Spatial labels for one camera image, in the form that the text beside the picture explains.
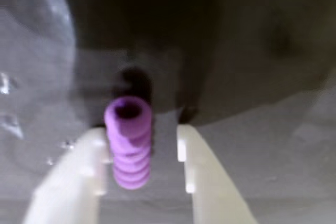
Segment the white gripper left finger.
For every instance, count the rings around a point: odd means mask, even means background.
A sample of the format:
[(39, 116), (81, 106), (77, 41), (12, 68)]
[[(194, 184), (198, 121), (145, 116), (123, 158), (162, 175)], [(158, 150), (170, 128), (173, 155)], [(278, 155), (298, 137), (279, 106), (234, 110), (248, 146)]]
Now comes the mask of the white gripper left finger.
[(23, 223), (98, 223), (109, 162), (105, 129), (86, 131), (35, 189)]

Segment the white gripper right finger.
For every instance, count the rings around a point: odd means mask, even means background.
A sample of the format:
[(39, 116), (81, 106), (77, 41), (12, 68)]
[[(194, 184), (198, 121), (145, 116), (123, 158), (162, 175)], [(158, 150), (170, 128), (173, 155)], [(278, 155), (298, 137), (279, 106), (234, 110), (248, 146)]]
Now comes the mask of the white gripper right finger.
[(177, 126), (177, 159), (192, 195), (194, 223), (257, 223), (231, 177), (198, 130)]

